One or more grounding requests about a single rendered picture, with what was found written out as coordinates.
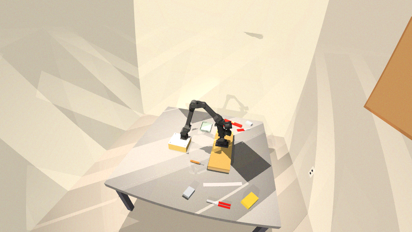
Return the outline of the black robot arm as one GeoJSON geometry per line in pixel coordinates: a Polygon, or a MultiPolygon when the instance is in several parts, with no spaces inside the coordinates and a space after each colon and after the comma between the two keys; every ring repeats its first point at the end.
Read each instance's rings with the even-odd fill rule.
{"type": "Polygon", "coordinates": [[[212,110],[211,107],[208,106],[208,104],[206,104],[206,102],[204,101],[197,101],[197,100],[192,100],[191,103],[189,104],[189,113],[187,116],[187,121],[186,124],[184,125],[184,127],[181,130],[181,140],[187,140],[188,138],[188,132],[190,132],[191,130],[191,119],[192,119],[192,115],[194,113],[195,108],[204,108],[205,111],[208,112],[208,114],[210,114],[213,118],[213,120],[215,121],[215,125],[217,126],[218,131],[223,131],[224,127],[225,127],[225,135],[231,136],[232,132],[230,129],[232,129],[232,123],[231,121],[227,121],[225,122],[225,120],[222,118],[221,115],[215,113],[215,111],[212,110]]]}

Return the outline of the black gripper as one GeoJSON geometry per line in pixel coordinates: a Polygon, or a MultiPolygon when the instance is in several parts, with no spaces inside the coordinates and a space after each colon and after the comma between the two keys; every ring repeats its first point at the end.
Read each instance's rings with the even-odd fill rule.
{"type": "Polygon", "coordinates": [[[220,138],[218,138],[217,140],[218,143],[221,143],[221,144],[225,143],[224,134],[225,134],[225,128],[223,131],[218,131],[218,136],[220,136],[220,138]]]}

